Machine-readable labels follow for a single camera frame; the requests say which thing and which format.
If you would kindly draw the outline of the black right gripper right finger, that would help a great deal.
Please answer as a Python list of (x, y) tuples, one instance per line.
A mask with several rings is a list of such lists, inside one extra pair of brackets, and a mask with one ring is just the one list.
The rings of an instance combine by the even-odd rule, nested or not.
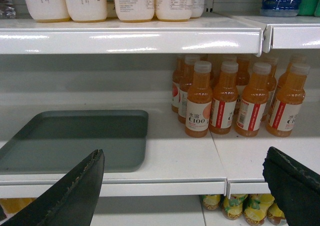
[(288, 225), (320, 224), (319, 174), (273, 146), (262, 174)]

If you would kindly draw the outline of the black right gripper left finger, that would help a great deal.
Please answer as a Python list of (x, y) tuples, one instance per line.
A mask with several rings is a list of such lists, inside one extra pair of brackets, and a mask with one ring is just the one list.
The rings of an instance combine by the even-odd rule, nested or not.
[(97, 149), (3, 225), (90, 225), (103, 175), (104, 152)]

